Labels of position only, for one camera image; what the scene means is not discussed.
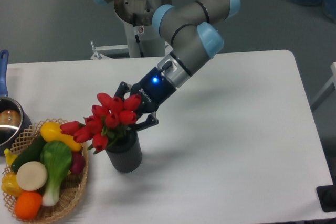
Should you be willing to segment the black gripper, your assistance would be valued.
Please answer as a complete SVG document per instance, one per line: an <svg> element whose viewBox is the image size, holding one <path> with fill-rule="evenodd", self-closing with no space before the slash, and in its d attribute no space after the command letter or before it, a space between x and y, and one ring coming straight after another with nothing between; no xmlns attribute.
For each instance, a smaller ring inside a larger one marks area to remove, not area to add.
<svg viewBox="0 0 336 224"><path fill-rule="evenodd" d="M174 92L176 87L172 85L162 72L154 67L138 83L131 85L121 82L114 94L114 97L124 100L125 95L139 94L143 103L137 108L138 113L150 113L144 122L130 126L135 131L142 131L159 124L156 116L158 107Z"/></svg>

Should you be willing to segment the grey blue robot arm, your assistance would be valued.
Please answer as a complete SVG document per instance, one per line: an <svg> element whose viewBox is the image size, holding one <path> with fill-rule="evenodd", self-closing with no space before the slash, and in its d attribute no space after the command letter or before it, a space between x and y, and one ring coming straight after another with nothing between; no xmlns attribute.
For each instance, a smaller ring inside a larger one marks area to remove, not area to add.
<svg viewBox="0 0 336 224"><path fill-rule="evenodd" d="M180 8L171 0L94 1L114 4L124 24L130 57L163 56L138 83L123 82L116 91L119 97L141 96L136 113L148 117L134 125L137 131L157 125L158 107L223 48L213 24L240 10L240 0L194 0Z"/></svg>

